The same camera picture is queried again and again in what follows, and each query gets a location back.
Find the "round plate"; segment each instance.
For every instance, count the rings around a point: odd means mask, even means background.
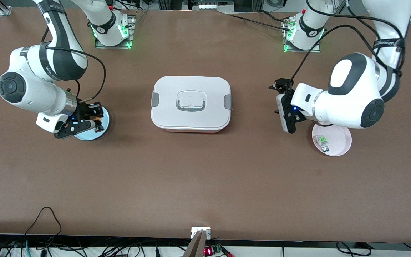
[[[90,140],[96,140],[109,129],[109,124],[111,122],[111,117],[109,116],[109,113],[107,112],[106,108],[102,108],[104,117],[101,119],[102,126],[104,127],[104,130],[101,132],[96,133],[93,129],[87,130],[85,132],[79,133],[75,135],[76,138],[84,141],[90,141]]]
[[[329,151],[324,152],[321,144],[318,142],[318,136],[323,136],[327,141]],[[341,127],[332,125],[328,127],[322,127],[318,124],[313,126],[312,130],[313,144],[320,152],[329,156],[341,156],[344,155],[351,148],[351,133],[347,127]]]

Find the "brown tabletop surface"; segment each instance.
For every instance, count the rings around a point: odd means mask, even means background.
[[[188,238],[191,226],[210,226],[222,239],[411,242],[411,25],[398,94],[375,126],[351,130],[348,153],[328,157],[310,143],[312,122],[289,135],[274,114],[277,92],[268,86],[304,56],[283,52],[280,31],[216,11],[149,11],[132,49],[94,49],[85,15],[67,11],[83,49],[106,64],[96,100],[111,112],[112,129],[92,142],[56,140],[35,113],[0,97],[0,233],[24,233],[51,206],[62,234]],[[327,27],[346,22],[373,42],[354,20],[331,18]],[[38,44],[44,29],[36,8],[0,18],[0,75],[10,52]],[[295,83],[326,88],[333,65],[352,52],[369,54],[354,31],[339,29]],[[102,79],[99,63],[88,63],[82,98]],[[151,93],[168,75],[226,79],[230,124],[215,134],[156,127]],[[58,85],[76,90],[74,81]],[[46,212],[31,232],[56,231]]]

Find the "teal cable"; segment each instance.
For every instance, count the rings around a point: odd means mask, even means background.
[[[30,249],[28,248],[28,240],[25,241],[25,249],[26,249],[26,254],[28,255],[28,257],[32,257]]]

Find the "white mounting bracket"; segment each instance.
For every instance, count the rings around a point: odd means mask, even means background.
[[[212,233],[210,232],[210,228],[207,227],[191,227],[191,239],[193,239],[193,236],[196,234],[197,231],[202,231],[205,230],[207,233],[207,240],[212,239]]]

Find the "white lid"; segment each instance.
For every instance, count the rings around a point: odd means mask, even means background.
[[[230,86],[222,78],[166,76],[153,89],[152,121],[162,129],[219,131],[231,109]]]
[[[351,147],[351,133],[347,127],[315,124],[312,130],[313,144],[325,155],[341,156]]]

